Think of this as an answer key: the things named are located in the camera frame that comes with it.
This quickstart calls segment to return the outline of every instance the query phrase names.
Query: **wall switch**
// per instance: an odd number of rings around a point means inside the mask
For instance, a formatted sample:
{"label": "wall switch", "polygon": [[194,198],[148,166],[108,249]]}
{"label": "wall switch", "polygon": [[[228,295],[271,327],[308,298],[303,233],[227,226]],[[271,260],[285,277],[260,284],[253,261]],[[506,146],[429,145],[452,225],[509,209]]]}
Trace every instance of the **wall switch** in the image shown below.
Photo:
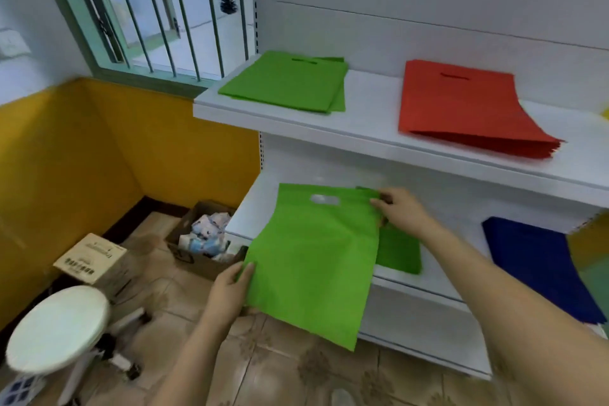
{"label": "wall switch", "polygon": [[29,53],[31,53],[30,48],[20,33],[12,29],[0,31],[0,59],[14,58]]}

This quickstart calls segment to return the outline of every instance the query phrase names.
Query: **white stool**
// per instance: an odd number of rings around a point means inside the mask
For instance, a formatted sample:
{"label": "white stool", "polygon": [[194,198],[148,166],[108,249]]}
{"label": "white stool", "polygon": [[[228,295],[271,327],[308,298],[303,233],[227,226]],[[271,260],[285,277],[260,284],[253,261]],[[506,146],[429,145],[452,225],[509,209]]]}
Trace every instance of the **white stool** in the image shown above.
{"label": "white stool", "polygon": [[17,372],[49,374],[74,363],[59,406],[80,404],[76,397],[87,367],[95,358],[109,360],[136,379],[141,367],[115,352],[116,336],[134,321],[151,320],[143,308],[107,327],[110,302],[95,287],[75,286],[59,291],[36,305],[13,331],[6,361]]}

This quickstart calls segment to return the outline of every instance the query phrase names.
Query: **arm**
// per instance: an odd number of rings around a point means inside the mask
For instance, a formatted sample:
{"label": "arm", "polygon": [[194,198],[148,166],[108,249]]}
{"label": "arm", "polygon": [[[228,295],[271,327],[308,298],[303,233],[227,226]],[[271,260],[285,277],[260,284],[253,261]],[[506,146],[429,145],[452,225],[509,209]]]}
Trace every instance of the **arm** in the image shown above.
{"label": "arm", "polygon": [[151,406],[205,404],[220,344],[243,308],[254,273],[254,265],[248,264],[235,282],[242,265],[234,264],[216,278],[203,316]]}
{"label": "arm", "polygon": [[403,188],[371,200],[434,255],[518,379],[548,404],[609,404],[609,344],[439,224]]}

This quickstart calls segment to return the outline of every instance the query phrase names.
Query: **small cardboard box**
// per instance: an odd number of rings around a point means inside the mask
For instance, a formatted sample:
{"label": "small cardboard box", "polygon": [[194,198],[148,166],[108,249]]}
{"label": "small cardboard box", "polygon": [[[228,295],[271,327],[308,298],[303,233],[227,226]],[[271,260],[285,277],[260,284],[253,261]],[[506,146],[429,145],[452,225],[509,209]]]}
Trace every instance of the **small cardboard box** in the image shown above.
{"label": "small cardboard box", "polygon": [[135,262],[124,247],[93,233],[82,238],[53,266],[98,288],[111,302],[136,274]]}
{"label": "small cardboard box", "polygon": [[202,215],[211,215],[216,212],[228,212],[232,216],[234,211],[235,209],[232,207],[223,206],[214,201],[197,202],[165,238],[169,250],[174,255],[175,264],[187,272],[193,272],[204,278],[214,280],[229,266],[243,260],[246,256],[245,248],[241,248],[239,253],[229,262],[216,262],[203,254],[191,254],[189,251],[185,251],[178,247],[180,235],[190,233],[191,225]]}

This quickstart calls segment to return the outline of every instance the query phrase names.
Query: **open cardboard box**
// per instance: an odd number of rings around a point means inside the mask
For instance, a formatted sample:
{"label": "open cardboard box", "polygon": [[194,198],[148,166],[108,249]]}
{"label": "open cardboard box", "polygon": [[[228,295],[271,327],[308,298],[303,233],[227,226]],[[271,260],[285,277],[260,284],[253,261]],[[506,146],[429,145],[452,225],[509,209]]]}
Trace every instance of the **open cardboard box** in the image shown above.
{"label": "open cardboard box", "polygon": [[175,264],[186,270],[193,272],[204,278],[214,280],[224,270],[232,264],[242,261],[246,257],[247,247],[242,247],[239,253],[228,262],[217,262],[203,254],[192,254],[178,247],[180,235],[191,232],[191,225],[195,220],[202,215],[211,215],[216,212],[228,212],[231,216],[234,215],[235,209],[227,207],[214,201],[199,201],[196,205],[182,217],[179,224],[167,235],[165,241],[169,250],[174,255]]}

